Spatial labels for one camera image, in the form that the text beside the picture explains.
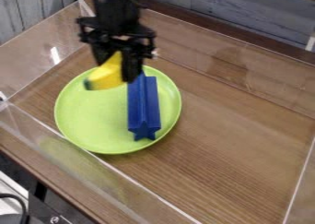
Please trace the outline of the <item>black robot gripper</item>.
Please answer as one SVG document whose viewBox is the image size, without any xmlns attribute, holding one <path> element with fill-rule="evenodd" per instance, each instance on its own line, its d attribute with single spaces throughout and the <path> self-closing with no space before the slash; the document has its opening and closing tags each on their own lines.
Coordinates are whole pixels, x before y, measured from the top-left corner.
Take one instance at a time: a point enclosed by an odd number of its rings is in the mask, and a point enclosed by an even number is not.
<svg viewBox="0 0 315 224">
<path fill-rule="evenodd" d="M 80 41 L 89 45 L 97 65 L 121 50 L 121 79 L 132 83 L 143 71 L 141 58 L 156 56 L 156 32 L 140 23 L 123 31 L 107 30 L 95 17 L 77 18 L 76 23 Z"/>
</svg>

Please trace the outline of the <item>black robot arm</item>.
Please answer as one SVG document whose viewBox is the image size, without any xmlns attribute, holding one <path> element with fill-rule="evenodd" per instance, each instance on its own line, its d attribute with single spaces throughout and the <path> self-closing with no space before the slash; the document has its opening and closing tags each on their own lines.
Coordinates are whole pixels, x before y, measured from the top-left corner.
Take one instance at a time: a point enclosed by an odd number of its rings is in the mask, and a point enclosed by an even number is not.
<svg viewBox="0 0 315 224">
<path fill-rule="evenodd" d="M 143 70 L 144 59 L 155 55 L 156 32 L 140 23 L 137 0 L 92 0 L 93 17 L 80 17 L 80 41 L 91 47 L 96 63 L 108 63 L 121 54 L 117 75 L 123 82 L 132 83 Z"/>
</svg>

